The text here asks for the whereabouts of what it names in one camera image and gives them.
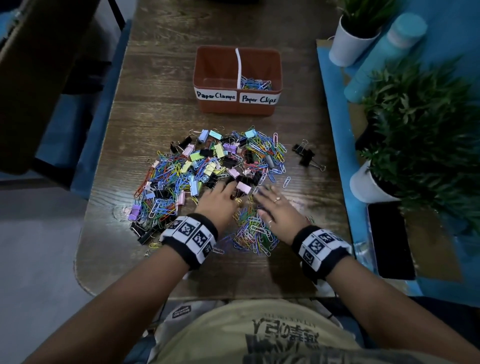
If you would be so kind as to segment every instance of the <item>paper clamps label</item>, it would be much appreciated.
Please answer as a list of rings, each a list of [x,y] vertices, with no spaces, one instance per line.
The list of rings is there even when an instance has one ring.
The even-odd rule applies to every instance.
[[[237,92],[233,90],[207,90],[196,88],[195,94],[199,100],[209,101],[237,101]]]
[[[251,94],[247,92],[240,92],[240,102],[242,104],[261,104],[261,105],[275,105],[280,98],[280,94]]]

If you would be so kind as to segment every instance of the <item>smartphone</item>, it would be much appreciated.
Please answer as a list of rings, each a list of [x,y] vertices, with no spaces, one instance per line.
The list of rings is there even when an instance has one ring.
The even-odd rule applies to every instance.
[[[382,278],[415,279],[405,220],[397,202],[367,206],[368,223],[378,274]]]

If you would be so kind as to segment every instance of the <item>forearm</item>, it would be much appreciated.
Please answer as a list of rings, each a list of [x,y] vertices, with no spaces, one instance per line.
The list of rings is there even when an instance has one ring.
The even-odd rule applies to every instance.
[[[480,363],[473,345],[353,258],[340,260],[326,280],[380,346]]]
[[[70,318],[25,363],[121,362],[188,269],[173,249],[162,247]]]

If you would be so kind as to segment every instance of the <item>floor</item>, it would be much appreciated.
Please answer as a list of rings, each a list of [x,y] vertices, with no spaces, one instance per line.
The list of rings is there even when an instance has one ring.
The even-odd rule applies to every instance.
[[[1,363],[20,363],[91,300],[73,275],[86,205],[59,187],[0,190]]]

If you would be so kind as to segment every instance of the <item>pile of paper clips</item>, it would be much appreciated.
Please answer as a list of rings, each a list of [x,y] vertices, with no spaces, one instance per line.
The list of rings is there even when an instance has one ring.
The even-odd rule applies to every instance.
[[[187,195],[198,204],[203,186],[213,188],[220,179],[228,179],[227,183],[236,180],[238,185],[233,197],[250,195],[250,203],[234,215],[240,228],[229,240],[236,249],[270,255],[278,238],[258,216],[252,194],[267,177],[275,182],[276,174],[286,172],[286,152],[276,133],[269,137],[254,127],[244,133],[233,131],[227,135],[221,135],[218,130],[190,130],[183,142],[171,143],[169,155],[157,151],[158,158],[151,163],[134,195],[128,217],[132,221],[130,229],[138,235],[138,241],[145,244],[175,219]],[[287,177],[284,188],[289,181]],[[151,249],[159,246],[159,243],[149,243]],[[213,251],[224,252],[219,248]]]
[[[254,80],[253,78],[241,77],[240,88],[243,90],[272,90],[272,81]]]

